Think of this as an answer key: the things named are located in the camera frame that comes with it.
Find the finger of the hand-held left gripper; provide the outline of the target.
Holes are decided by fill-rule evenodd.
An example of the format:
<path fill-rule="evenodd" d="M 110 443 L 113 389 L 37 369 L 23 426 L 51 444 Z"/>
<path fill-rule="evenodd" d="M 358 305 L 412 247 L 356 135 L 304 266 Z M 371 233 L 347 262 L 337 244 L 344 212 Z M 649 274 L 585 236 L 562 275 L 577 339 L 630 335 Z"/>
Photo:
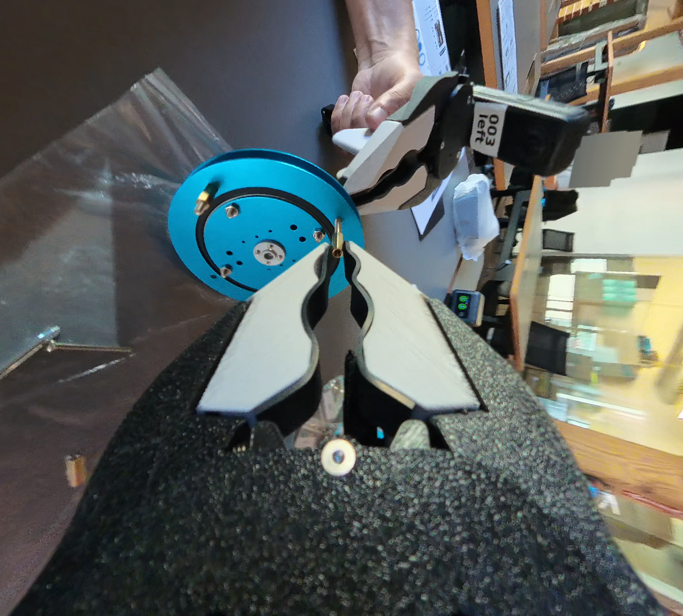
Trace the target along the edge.
<path fill-rule="evenodd" d="M 337 133 L 337 145 L 354 158 L 341 172 L 351 196 L 373 189 L 381 178 L 396 170 L 406 155 L 420 152 L 434 126 L 435 108 L 428 108 L 409 123 L 386 120 L 375 131 L 352 128 Z"/>
<path fill-rule="evenodd" d="M 366 190 L 353 194 L 361 216 L 407 210 L 424 202 L 445 180 L 428 172 L 424 164 L 409 163 L 389 172 Z"/>

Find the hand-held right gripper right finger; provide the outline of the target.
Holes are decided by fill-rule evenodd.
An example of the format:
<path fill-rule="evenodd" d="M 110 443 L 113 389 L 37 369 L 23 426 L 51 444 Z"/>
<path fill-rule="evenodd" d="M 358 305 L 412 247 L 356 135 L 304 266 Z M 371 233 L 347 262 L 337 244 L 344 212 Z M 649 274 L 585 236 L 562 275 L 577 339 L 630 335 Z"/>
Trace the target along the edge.
<path fill-rule="evenodd" d="M 414 414 L 479 410 L 473 382 L 427 297 L 354 242 L 344 244 L 344 267 L 364 379 Z"/>

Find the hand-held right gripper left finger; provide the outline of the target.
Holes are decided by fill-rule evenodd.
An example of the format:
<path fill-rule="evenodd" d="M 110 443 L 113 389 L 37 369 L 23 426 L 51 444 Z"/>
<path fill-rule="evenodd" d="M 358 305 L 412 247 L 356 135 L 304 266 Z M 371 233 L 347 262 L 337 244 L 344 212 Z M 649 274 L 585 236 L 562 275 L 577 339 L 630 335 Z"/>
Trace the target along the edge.
<path fill-rule="evenodd" d="M 334 256 L 322 244 L 254 294 L 197 404 L 198 414 L 307 420 L 322 394 L 314 328 Z"/>

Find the blue metal turntable disc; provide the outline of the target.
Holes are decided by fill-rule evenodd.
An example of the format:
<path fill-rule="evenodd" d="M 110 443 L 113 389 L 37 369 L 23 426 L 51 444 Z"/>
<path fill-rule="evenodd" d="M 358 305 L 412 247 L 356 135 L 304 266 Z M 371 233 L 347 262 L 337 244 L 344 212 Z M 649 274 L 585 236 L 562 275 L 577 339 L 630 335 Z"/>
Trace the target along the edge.
<path fill-rule="evenodd" d="M 210 182 L 220 188 L 201 216 L 193 209 Z M 359 212 L 335 177 L 281 151 L 243 149 L 204 162 L 171 200 L 167 227 L 175 252 L 203 284 L 238 302 L 271 283 L 316 247 L 335 219 L 365 245 Z"/>

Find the person's left hand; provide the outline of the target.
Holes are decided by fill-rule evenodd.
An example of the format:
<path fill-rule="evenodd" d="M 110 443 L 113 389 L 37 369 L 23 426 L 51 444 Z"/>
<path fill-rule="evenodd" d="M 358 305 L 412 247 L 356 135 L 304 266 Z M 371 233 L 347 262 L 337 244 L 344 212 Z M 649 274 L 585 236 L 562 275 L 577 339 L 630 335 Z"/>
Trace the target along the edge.
<path fill-rule="evenodd" d="M 330 116 L 332 134 L 376 130 L 411 98 L 422 73 L 415 49 L 382 52 L 359 65 L 350 93 L 337 99 Z"/>

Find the black pad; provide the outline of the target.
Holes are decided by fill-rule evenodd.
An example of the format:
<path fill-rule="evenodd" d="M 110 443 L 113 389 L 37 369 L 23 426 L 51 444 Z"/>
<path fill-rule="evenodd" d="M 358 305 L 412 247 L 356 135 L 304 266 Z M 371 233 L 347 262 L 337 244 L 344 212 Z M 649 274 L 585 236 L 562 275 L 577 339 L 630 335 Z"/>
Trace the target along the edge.
<path fill-rule="evenodd" d="M 439 200 L 434 204 L 430 218 L 426 222 L 424 229 L 419 235 L 420 242 L 426 238 L 426 236 L 433 230 L 433 228 L 436 227 L 437 224 L 439 224 L 444 215 L 445 208 L 443 203 L 443 196 L 441 196 Z"/>

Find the grey power station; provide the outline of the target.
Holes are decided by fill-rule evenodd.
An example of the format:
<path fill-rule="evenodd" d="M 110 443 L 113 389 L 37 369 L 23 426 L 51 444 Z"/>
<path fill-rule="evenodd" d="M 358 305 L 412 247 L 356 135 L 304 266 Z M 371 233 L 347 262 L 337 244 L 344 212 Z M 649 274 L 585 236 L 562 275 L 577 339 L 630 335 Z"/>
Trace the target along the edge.
<path fill-rule="evenodd" d="M 478 327 L 483 321 L 485 297 L 479 291 L 454 289 L 447 293 L 445 305 L 461 321 L 471 327 Z"/>

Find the white wrapped package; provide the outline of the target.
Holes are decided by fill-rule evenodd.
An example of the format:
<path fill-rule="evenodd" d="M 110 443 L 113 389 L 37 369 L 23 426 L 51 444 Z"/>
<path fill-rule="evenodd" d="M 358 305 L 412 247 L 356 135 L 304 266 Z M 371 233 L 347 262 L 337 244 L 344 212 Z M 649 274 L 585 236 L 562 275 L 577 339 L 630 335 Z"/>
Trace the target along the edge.
<path fill-rule="evenodd" d="M 485 247 L 500 234 L 491 185 L 483 174 L 471 174 L 454 190 L 452 199 L 456 242 L 462 257 L 477 261 Z"/>

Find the white instruction booklet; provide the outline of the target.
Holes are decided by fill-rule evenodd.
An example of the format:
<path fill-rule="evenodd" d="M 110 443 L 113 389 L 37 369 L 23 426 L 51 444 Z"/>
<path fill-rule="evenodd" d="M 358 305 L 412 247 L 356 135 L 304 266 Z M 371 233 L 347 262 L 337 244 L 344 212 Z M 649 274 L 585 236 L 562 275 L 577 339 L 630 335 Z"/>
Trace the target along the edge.
<path fill-rule="evenodd" d="M 450 60 L 439 0 L 413 0 L 413 13 L 421 73 L 424 76 L 448 73 Z M 446 191 L 451 177 L 452 173 L 424 202 L 411 208 L 418 236 L 430 218 L 434 204 Z"/>

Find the black monitor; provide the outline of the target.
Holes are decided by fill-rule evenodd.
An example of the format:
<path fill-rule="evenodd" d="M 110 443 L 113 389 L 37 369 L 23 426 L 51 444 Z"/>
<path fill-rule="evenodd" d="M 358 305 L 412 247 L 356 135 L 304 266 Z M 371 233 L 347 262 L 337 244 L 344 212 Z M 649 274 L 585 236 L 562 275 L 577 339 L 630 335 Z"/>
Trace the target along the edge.
<path fill-rule="evenodd" d="M 570 333 L 532 321 L 526 346 L 525 364 L 556 375 L 567 376 Z"/>

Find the long metal bolt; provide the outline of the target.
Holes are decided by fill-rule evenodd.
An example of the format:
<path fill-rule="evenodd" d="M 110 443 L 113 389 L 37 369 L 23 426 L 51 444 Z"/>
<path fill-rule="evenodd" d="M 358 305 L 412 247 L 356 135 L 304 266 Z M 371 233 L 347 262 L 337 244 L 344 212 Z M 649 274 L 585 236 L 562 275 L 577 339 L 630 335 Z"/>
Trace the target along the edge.
<path fill-rule="evenodd" d="M 46 352 L 79 352 L 79 353 L 100 353 L 100 354 L 124 354 L 131 355 L 132 347 L 121 346 L 93 346 L 77 343 L 66 343 L 51 339 L 45 346 Z"/>

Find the glass partition window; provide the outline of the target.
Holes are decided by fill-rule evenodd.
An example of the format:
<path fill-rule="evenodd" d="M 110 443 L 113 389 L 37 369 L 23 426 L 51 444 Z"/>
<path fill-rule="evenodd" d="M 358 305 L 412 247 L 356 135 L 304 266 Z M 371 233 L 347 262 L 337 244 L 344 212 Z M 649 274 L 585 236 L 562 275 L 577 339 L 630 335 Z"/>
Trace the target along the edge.
<path fill-rule="evenodd" d="M 545 255 L 533 321 L 568 334 L 564 374 L 525 378 L 557 421 L 682 455 L 682 258 Z"/>

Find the clear plastic bag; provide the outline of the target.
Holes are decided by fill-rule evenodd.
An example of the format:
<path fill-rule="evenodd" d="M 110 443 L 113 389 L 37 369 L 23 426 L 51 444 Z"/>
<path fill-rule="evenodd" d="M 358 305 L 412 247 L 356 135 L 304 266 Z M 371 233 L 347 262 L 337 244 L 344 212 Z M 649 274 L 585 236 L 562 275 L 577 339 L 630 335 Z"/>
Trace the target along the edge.
<path fill-rule="evenodd" d="M 142 392 L 230 307 L 170 245 L 166 213 L 228 144 L 155 69 L 1 178 L 1 362 L 56 340 L 131 355 L 41 349 L 1 379 L 1 483 L 60 477 L 97 452 Z"/>

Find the wooden beam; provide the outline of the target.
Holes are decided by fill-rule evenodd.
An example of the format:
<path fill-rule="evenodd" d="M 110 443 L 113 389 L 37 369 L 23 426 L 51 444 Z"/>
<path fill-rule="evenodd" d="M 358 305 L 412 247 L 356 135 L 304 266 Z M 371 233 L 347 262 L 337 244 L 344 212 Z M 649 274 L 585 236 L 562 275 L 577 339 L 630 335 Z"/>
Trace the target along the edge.
<path fill-rule="evenodd" d="M 682 457 L 552 420 L 579 468 L 625 497 L 682 517 Z"/>

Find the orange handled screwdriver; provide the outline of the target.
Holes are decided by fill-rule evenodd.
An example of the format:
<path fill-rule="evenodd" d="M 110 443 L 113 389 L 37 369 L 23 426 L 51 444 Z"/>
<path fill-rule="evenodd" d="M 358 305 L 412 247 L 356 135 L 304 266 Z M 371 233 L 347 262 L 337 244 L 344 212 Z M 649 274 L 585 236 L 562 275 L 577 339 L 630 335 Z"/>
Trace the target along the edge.
<path fill-rule="evenodd" d="M 51 326 L 24 341 L 19 350 L 13 351 L 8 359 L 1 362 L 1 379 L 8 376 L 41 349 L 46 349 L 50 343 L 58 338 L 60 333 L 61 328 L 59 326 Z"/>

